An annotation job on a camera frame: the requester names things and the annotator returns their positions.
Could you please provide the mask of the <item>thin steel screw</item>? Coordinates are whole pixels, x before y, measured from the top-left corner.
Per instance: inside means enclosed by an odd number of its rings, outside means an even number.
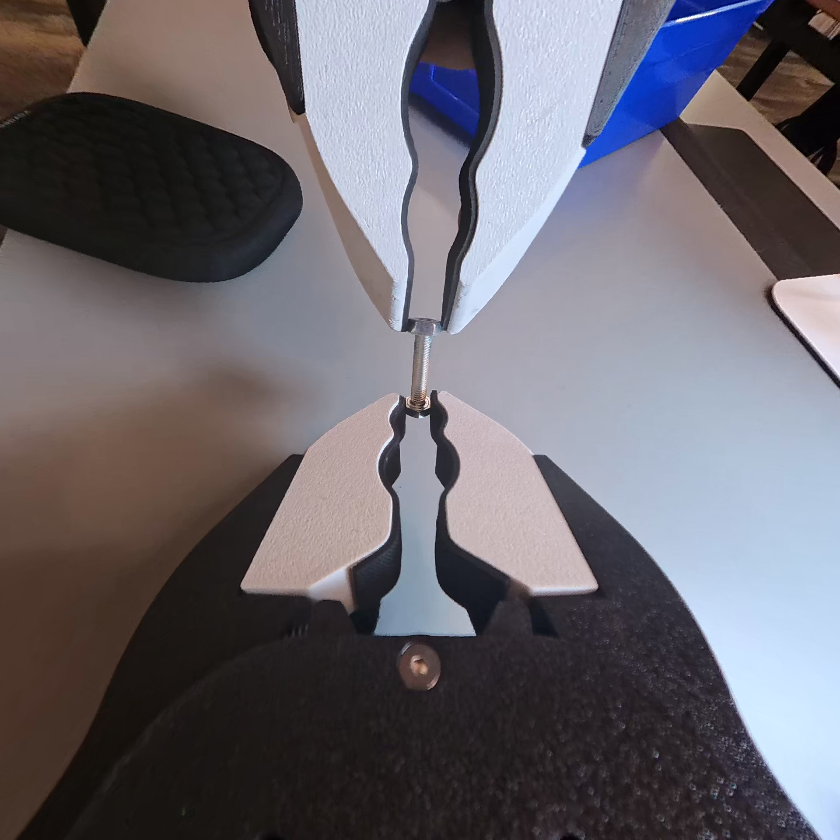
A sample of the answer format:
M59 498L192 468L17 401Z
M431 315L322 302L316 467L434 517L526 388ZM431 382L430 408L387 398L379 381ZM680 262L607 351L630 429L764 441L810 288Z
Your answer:
M406 399L406 409L419 416L430 406L427 380L433 341L433 335L414 334L411 391Z

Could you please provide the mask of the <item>white document stand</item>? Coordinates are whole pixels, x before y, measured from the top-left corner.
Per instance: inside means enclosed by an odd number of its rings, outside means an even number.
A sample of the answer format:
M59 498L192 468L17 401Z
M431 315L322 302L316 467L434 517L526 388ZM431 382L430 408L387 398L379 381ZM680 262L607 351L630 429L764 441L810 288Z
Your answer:
M778 280L777 312L826 371L839 381L839 275Z

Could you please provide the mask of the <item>black wrist rest pad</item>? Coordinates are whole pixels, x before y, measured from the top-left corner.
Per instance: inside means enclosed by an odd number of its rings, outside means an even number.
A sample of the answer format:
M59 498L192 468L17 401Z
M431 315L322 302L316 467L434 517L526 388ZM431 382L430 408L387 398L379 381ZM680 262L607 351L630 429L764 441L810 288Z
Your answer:
M138 101L67 93L2 122L2 225L147 275L240 277L301 209L271 150Z

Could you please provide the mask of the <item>blue plastic bin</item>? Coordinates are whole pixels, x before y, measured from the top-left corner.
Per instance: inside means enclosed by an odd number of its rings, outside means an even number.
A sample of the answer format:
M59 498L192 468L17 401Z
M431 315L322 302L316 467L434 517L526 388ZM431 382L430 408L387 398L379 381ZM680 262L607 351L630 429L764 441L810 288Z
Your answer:
M678 118L729 56L770 1L677 1L599 137L586 166ZM474 70L421 63L410 85L412 104L469 144L479 120Z

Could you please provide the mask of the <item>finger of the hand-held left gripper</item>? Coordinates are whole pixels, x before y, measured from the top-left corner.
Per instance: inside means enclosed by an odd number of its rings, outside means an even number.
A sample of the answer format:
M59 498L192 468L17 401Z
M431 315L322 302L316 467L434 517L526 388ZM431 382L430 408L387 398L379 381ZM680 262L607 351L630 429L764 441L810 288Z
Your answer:
M584 154L618 1L484 2L474 47L489 122L460 173L444 329L462 330L510 276Z
M356 276L395 331L413 281L408 201L417 155L408 80L434 13L427 1L300 1L298 123Z

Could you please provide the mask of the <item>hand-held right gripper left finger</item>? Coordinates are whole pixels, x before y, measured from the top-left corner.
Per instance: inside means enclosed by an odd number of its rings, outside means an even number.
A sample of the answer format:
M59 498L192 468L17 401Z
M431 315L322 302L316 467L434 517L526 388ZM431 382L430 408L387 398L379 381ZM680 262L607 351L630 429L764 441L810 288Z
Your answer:
M380 473L401 405L388 394L344 419L306 451L242 580L249 594L362 604L351 573L385 546L393 500Z

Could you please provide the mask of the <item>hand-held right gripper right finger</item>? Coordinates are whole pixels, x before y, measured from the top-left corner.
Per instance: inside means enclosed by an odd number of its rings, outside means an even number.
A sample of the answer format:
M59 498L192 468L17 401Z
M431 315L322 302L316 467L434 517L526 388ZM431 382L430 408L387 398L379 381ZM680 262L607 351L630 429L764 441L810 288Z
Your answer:
M443 485L435 558L464 608L508 597L582 595L597 582L530 449L448 392L434 393L436 476Z

